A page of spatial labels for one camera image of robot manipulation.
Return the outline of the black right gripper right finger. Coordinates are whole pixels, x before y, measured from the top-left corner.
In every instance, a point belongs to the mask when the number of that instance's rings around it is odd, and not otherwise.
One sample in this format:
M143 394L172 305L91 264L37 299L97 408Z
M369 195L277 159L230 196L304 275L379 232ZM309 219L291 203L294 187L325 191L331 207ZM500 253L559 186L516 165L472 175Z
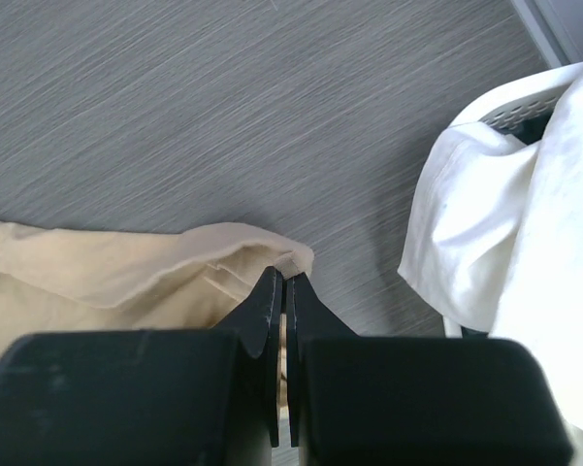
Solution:
M285 285L287 400L295 448L362 444L361 350L355 334L318 298L306 275Z

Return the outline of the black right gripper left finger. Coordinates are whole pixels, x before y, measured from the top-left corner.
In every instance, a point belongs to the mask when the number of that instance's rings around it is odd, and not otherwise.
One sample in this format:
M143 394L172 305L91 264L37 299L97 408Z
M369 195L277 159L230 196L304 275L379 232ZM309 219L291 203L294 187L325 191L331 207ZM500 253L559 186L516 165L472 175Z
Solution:
M211 331L210 446L279 445L281 312L282 275L268 267L247 298Z

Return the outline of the beige t shirt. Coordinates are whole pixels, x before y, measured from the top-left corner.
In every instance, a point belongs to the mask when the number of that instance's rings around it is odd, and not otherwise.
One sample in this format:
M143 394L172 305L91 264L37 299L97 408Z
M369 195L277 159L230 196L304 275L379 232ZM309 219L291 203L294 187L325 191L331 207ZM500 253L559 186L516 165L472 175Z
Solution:
M179 234L0 221L0 356L36 332L209 328L263 271L309 275L310 247L243 223Z

